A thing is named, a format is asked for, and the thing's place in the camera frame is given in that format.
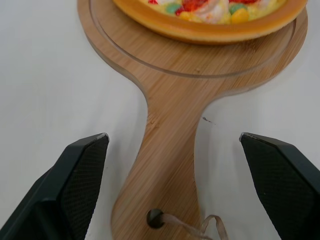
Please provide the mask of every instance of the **white tabletop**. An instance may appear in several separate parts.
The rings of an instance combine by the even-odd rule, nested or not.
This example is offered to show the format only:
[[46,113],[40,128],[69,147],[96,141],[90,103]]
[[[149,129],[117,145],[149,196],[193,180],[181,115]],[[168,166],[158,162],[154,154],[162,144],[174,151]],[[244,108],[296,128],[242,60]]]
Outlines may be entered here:
[[[245,160],[236,141],[241,132],[253,132],[295,144],[320,167],[319,3],[310,2],[308,10],[306,43],[283,73],[257,90],[220,99],[203,113],[212,123],[200,121],[196,164],[218,161],[219,176],[242,168],[248,172],[235,168],[236,157]],[[106,132],[110,144],[86,239],[111,240],[112,206],[139,151],[146,120],[147,104],[138,87],[111,69],[88,43],[76,0],[0,1],[0,227],[68,144]],[[227,184],[218,180],[228,190],[217,203],[224,194],[244,188],[250,175],[239,179],[233,174]],[[268,224],[254,192],[247,191],[262,215],[251,217]],[[200,201],[208,199],[202,193]],[[226,216],[225,207],[232,204],[202,210]],[[237,219],[242,212],[235,212]]]

